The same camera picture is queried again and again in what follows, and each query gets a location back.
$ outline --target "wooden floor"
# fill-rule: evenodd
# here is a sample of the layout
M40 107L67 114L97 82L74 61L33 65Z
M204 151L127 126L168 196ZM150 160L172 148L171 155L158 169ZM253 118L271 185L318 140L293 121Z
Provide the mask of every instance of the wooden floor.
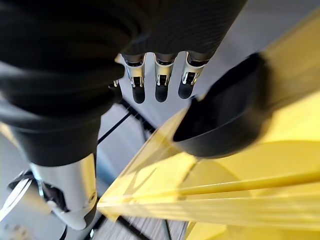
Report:
M141 230L150 240L168 240L160 219L126 217L137 229ZM168 221L172 240L183 240L187 223L183 221ZM106 220L94 234L94 240L139 240L118 222Z

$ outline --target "black metal frame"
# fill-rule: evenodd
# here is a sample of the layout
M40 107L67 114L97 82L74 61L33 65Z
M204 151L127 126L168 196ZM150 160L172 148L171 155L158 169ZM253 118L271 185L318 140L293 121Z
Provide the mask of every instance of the black metal frame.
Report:
M147 141L147 135L146 131L150 134L153 134L156 131L156 128L148 122L147 119L145 119L134 107L130 105L124 98L119 102L120 105L122 105L128 113L121 118L110 130L108 130L102 137L98 139L98 144L100 144L106 137L108 137L117 127L119 127L129 116L133 116L135 119L137 119L141 123L141 129L144 141ZM104 215L101 215L97 222L94 224L91 230L99 229L102 224L105 222L106 217ZM142 233L141 230L138 230L134 225L132 225L129 221L127 221L123 216L119 216L116 220L117 223L120 223L123 227L125 227L128 231L130 231L133 235L135 235L140 240L150 240L146 235ZM164 234L166 236L167 240L172 240L171 234L170 234L170 227L169 223L166 219L162 222L163 228L164 228ZM90 232L88 235L84 238L84 240L89 240Z

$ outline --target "silver metal part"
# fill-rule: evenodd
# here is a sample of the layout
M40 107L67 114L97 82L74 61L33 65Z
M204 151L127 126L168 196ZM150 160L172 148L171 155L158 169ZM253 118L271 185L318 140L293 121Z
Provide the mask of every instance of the silver metal part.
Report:
M113 85L114 85L115 88L118 87L119 80L118 79L117 80L113 80Z
M32 179L21 180L0 209L2 240L59 239L64 229Z
M182 83L186 84L187 79L188 79L188 75L190 73L194 73L194 76L193 76L192 81L190 83L191 85L194 85L196 83L197 79L199 78L201 72L203 71L205 64L203 64L201 66L192 66L188 62L188 58L189 58L189 53L186 52L185 62L184 62L184 66L183 66L182 76L181 76Z
M39 185L46 184L63 193L67 211L60 208L58 199L47 201L52 211L71 228L84 229L87 226L84 217L97 201L93 153L68 165L47 167L31 163L30 167ZM39 193L43 197L46 194L42 188Z
M154 73L155 73L155 83L160 86L161 82L161 75L165 76L165 82L164 85L167 86L170 81L171 73L174 68L175 59L172 60L171 64L168 65L162 65L159 63L157 56L154 55Z
M139 78L140 87L143 87L145 84L145 60L146 60L146 55L143 56L142 63L138 66L132 66L125 61L125 68L133 88L136 87L134 78Z

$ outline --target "robotic hand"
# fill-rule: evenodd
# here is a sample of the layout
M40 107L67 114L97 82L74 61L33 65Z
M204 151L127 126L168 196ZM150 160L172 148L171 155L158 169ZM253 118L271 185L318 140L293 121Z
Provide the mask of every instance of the robotic hand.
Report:
M124 67L145 100L145 54L155 97L166 100L177 54L187 51L178 94L188 98L245 0L0 1L0 121L30 162L39 193L81 230L97 204L100 118L121 99Z

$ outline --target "yellow acrylic sheet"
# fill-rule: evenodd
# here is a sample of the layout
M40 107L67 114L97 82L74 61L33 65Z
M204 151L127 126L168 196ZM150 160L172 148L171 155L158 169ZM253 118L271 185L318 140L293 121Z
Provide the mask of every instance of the yellow acrylic sheet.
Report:
M185 240L319 240L319 231L190 222Z
M172 143L182 110L151 136L98 209L113 216L318 230L319 29L317 10L264 51L274 112L254 144L219 159L183 153Z

